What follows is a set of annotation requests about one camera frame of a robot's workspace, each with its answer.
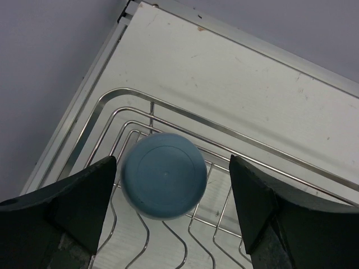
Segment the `light blue plastic cup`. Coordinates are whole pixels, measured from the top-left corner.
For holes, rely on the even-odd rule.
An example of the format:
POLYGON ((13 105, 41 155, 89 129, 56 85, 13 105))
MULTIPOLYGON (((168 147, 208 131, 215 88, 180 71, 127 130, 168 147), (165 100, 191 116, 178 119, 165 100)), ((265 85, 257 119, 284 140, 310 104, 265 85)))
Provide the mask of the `light blue plastic cup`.
POLYGON ((154 133, 135 143, 121 167, 121 189, 140 214, 171 220, 191 211, 207 185, 200 150, 175 133, 154 133))

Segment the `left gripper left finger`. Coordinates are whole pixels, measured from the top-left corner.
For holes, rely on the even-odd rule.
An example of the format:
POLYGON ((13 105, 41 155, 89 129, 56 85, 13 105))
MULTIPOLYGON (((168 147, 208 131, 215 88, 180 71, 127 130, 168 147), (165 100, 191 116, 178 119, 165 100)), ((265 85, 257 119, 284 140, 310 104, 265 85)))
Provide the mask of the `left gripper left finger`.
POLYGON ((95 256, 116 158, 1 202, 1 268, 88 268, 95 256))

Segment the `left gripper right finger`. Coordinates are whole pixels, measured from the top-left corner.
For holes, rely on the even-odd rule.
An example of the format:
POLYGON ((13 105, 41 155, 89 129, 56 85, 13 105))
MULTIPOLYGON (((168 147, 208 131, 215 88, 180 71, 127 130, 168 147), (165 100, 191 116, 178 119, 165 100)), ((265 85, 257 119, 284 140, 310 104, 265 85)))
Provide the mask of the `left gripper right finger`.
POLYGON ((357 268, 358 208, 295 188, 231 156, 229 172, 254 268, 357 268))

